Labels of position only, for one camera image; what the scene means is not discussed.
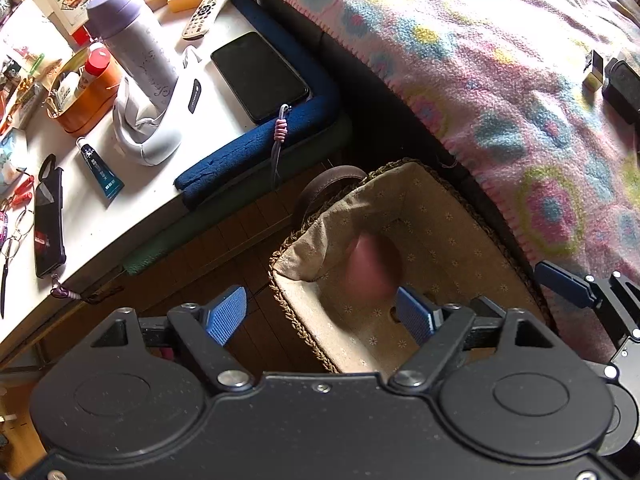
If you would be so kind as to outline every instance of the pink ball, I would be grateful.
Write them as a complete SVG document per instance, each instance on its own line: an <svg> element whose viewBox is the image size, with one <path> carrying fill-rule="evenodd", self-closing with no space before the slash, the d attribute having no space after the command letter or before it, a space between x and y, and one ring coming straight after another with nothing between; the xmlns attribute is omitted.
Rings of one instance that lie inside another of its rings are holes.
<svg viewBox="0 0 640 480"><path fill-rule="evenodd" d="M347 248L344 290L354 302L391 300L402 280L402 257L385 235L360 233Z"/></svg>

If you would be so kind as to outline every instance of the white thermos bottle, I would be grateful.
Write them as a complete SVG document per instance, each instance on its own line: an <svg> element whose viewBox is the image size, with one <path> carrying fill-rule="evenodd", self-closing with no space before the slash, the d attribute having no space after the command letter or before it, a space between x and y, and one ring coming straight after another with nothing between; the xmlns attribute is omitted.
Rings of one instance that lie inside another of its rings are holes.
<svg viewBox="0 0 640 480"><path fill-rule="evenodd" d="M158 113L165 111L182 63L145 1L90 0L86 12L89 33L101 38Z"/></svg>

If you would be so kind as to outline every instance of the wooden floor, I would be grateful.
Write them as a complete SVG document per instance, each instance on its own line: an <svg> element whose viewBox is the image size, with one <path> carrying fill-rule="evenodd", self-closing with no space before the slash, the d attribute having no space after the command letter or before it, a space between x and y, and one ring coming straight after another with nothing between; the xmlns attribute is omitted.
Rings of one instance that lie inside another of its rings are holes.
<svg viewBox="0 0 640 480"><path fill-rule="evenodd" d="M119 278L124 290L101 304L82 304L41 341L44 353L58 360L118 307L133 307L141 317L164 316L181 303L206 304L230 285L242 285L247 316L226 345L238 362L256 377L263 371L324 372L274 300L267 276L269 258L289 235L297 196L322 169L316 166L286 182L140 275ZM0 397L0 415L18 416L1 428L10 446L0 453L0 464L14 476L44 454L28 413L33 386L10 388Z"/></svg>

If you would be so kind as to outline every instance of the metal screw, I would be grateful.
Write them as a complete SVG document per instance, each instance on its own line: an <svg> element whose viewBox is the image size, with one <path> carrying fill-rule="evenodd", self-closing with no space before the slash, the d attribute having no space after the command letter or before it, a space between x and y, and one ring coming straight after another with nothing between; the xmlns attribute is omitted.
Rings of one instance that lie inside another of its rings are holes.
<svg viewBox="0 0 640 480"><path fill-rule="evenodd" d="M424 384L427 378L423 373L416 370L400 370L394 375L394 381L400 386L406 386L407 388L415 388Z"/></svg>
<svg viewBox="0 0 640 480"><path fill-rule="evenodd" d="M66 480L66 476L62 471L49 471L47 480Z"/></svg>
<svg viewBox="0 0 640 480"><path fill-rule="evenodd" d="M331 389L331 385L325 383L314 384L313 389L319 394L328 394Z"/></svg>
<svg viewBox="0 0 640 480"><path fill-rule="evenodd" d="M249 374L242 370L225 370L218 374L218 382L229 388L240 388L249 384Z"/></svg>
<svg viewBox="0 0 640 480"><path fill-rule="evenodd" d="M618 369L615 366L605 366L604 376L609 379L615 379L618 376Z"/></svg>
<svg viewBox="0 0 640 480"><path fill-rule="evenodd" d="M575 480L598 480L598 475L593 471L583 471L575 477Z"/></svg>

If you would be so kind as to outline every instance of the remote control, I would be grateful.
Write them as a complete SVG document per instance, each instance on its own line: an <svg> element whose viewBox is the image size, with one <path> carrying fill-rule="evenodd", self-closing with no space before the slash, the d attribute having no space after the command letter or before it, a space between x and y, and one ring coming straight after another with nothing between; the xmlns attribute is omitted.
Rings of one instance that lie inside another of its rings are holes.
<svg viewBox="0 0 640 480"><path fill-rule="evenodd" d="M182 38L187 41L199 40L213 24L216 16L229 0L202 0L193 16L182 31Z"/></svg>

